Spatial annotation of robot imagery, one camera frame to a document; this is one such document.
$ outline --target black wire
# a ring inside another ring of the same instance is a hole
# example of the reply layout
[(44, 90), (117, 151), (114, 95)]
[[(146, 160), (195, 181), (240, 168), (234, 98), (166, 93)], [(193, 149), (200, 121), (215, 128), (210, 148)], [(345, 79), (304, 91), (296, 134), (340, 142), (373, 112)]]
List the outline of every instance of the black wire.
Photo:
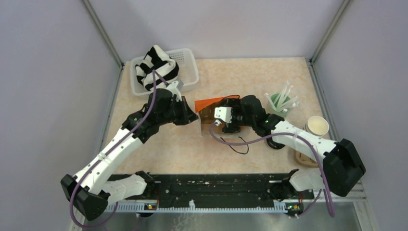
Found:
[[(246, 141), (245, 141), (241, 136), (239, 136), (238, 138), (240, 138), (244, 143), (246, 143)], [(248, 152), (249, 152), (249, 145), (248, 145), (248, 144), (246, 145), (247, 150), (246, 150), (245, 153), (238, 152), (238, 151), (235, 150), (231, 145), (228, 145), (228, 146), (229, 146), (234, 152), (239, 153), (239, 154), (242, 154), (242, 155), (248, 154)]]
[(226, 97), (222, 98), (222, 100), (225, 99), (225, 98), (231, 97), (231, 96), (238, 96), (238, 99), (241, 97), (240, 95), (229, 95), (229, 96), (226, 96)]

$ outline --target metal frame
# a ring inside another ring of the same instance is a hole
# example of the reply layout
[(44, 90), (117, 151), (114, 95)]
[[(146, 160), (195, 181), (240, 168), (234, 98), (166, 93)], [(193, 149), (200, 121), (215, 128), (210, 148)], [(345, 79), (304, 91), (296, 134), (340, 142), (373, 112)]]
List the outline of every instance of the metal frame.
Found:
[(330, 23), (329, 28), (327, 29), (326, 33), (324, 34), (322, 40), (320, 41), (318, 47), (316, 48), (315, 52), (313, 53), (312, 58), (310, 59), (310, 63), (313, 66), (318, 58), (320, 57), (321, 53), (323, 52), (324, 48), (326, 47), (327, 42), (332, 37), (334, 31), (336, 30), (341, 18), (343, 17), (345, 11), (351, 5), (353, 0), (343, 0), (342, 5), (340, 6), (339, 10), (337, 11), (336, 15), (333, 18), (333, 21)]
[[(112, 117), (112, 113), (113, 113), (113, 108), (115, 105), (115, 101), (116, 101), (116, 96), (119, 90), (119, 85), (120, 85), (120, 80), (121, 80), (121, 76), (123, 74), (123, 69), (124, 69), (124, 63), (122, 62), (122, 60), (120, 59), (113, 43), (111, 42), (111, 40), (109, 39), (109, 36), (107, 35), (106, 31), (104, 30), (100, 20), (98, 19), (98, 16), (96, 15), (91, 3), (89, 2), (89, 0), (80, 0), (80, 2), (83, 4), (85, 10), (87, 11), (87, 13), (89, 14), (89, 17), (91, 19), (91, 21), (94, 23), (96, 30), (98, 31), (99, 35), (101, 36), (101, 39), (103, 40), (104, 44), (106, 45), (109, 53), (111, 54), (111, 56), (114, 58), (115, 62), (118, 64), (118, 66), (120, 67), (119, 73), (118, 73), (118, 77), (117, 77), (117, 83), (116, 83), (116, 88), (115, 91), (112, 93), (110, 99), (110, 109), (108, 111), (108, 115), (107, 115), (107, 120), (106, 120), (106, 124), (105, 124), (105, 128), (103, 130), (103, 133), (101, 135), (101, 145), (100, 145), (100, 149), (103, 148), (104, 146), (104, 141), (106, 140), (106, 136), (107, 136), (107, 131), (109, 129), (110, 126), (110, 122), (111, 122), (111, 117)], [(322, 38), (321, 42), (319, 43), (318, 47), (316, 48), (312, 58), (310, 59), (306, 59), (307, 62), (307, 66), (309, 68), (309, 72), (310, 72), (310, 76), (312, 78), (315, 90), (316, 90), (316, 94), (320, 103), (320, 107), (321, 110), (323, 112), (323, 116), (327, 119), (328, 123), (330, 124), (330, 131), (329, 131), (329, 135), (332, 139), (334, 140), (338, 140), (339, 136), (337, 133), (337, 129), (334, 123), (334, 120), (332, 118), (332, 115), (330, 113), (330, 109), (329, 109), (329, 104), (327, 103), (326, 97), (324, 95), (324, 91), (319, 79), (319, 76), (316, 72), (315, 69), (315, 64), (316, 61), (319, 59), (321, 53), (323, 52), (324, 48), (326, 47), (327, 43), (329, 42), (330, 38), (332, 37), (332, 35), (334, 34), (341, 18), (343, 17), (345, 11), (348, 9), (348, 7), (350, 6), (350, 4), (353, 2), (353, 0), (344, 0), (342, 5), (340, 6), (338, 12), (336, 13), (335, 17), (333, 18), (333, 21), (331, 22), (329, 28), (327, 29), (324, 37)], [(358, 221), (360, 223), (360, 227), (362, 231), (377, 231), (379, 230), (377, 227), (377, 223), (376, 220), (374, 218), (372, 209), (370, 204), (367, 201), (367, 197), (365, 195), (364, 192), (364, 188), (363, 185), (361, 184), (361, 182), (359, 182), (350, 192), (350, 194), (347, 197), (339, 197), (336, 195), (333, 195), (333, 200), (335, 202), (353, 202), (354, 203), (354, 207), (355, 207), (355, 211), (357, 214), (357, 218)], [(75, 215), (78, 219), (78, 221), (80, 222), (84, 222), (85, 221), (85, 217), (79, 213), (76, 209), (75, 210)], [(81, 231), (82, 229), (79, 228), (78, 226), (76, 226), (72, 221), (70, 223), (69, 226), (69, 231)]]
[(123, 67), (123, 62), (119, 57), (119, 54), (117, 53), (112, 41), (110, 40), (108, 34), (106, 33), (105, 29), (102, 26), (101, 21), (99, 20), (98, 16), (96, 15), (91, 3), (89, 0), (80, 0), (82, 5), (84, 6), (84, 9), (87, 11), (89, 18), (93, 22), (98, 34), (101, 36), (102, 41), (104, 42), (106, 48), (108, 49), (109, 53), (117, 63), (119, 67)]
[[(274, 201), (274, 207), (270, 208), (196, 208), (194, 201), (190, 201), (186, 208), (158, 208), (148, 210), (145, 202), (121, 201), (117, 207), (117, 213), (287, 213), (286, 202)], [(115, 205), (110, 205), (105, 212), (113, 212)]]

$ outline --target gray wall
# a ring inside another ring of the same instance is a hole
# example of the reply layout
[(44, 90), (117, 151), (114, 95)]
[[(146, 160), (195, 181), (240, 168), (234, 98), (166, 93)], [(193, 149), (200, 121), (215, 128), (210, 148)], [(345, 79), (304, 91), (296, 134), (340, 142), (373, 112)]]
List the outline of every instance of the gray wall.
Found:
[(0, 230), (66, 230), (118, 67), (79, 1), (0, 2)]
[(92, 0), (122, 60), (154, 44), (196, 58), (311, 57), (342, 0)]
[(367, 168), (363, 185), (382, 230), (407, 230), (408, 1), (356, 0), (318, 60), (342, 137)]

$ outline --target black and white striped sock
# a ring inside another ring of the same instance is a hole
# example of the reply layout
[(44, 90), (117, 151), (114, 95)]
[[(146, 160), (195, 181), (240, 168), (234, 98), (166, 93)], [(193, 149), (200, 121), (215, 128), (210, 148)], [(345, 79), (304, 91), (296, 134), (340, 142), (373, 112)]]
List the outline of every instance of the black and white striped sock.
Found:
[[(168, 56), (159, 46), (154, 45), (144, 56), (140, 65), (136, 65), (137, 81), (144, 86), (146, 90), (153, 88), (152, 70), (162, 76), (168, 83), (177, 79), (179, 75), (179, 65), (175, 60)], [(165, 88), (166, 85), (156, 77), (156, 87)]]

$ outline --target table surface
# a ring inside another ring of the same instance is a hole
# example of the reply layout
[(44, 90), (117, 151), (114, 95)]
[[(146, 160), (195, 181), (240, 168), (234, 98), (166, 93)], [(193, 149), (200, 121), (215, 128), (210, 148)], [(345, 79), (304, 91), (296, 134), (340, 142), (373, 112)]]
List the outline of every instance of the table surface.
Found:
[[(280, 92), (288, 80), (302, 104), (286, 117), (293, 125), (302, 128), (311, 116), (322, 116), (305, 58), (250, 58), (196, 60), (200, 81), (192, 91), (183, 92), (191, 108), (194, 101), (233, 94), (255, 95), (267, 107), (265, 93)], [(127, 116), (142, 108), (146, 99), (133, 95), (129, 78), (130, 62), (125, 70), (117, 93), (107, 140), (110, 141)], [(186, 126), (168, 124), (135, 150), (116, 170), (116, 173), (134, 173), (143, 170), (156, 174), (213, 174), (213, 173), (280, 173), (299, 166), (294, 150), (285, 147), (271, 149), (261, 141), (250, 145), (247, 155), (237, 154), (227, 145), (211, 137), (201, 136), (199, 121)], [(246, 141), (257, 139), (251, 130)], [(242, 142), (239, 139), (228, 139)], [(246, 146), (236, 147), (246, 150)]]

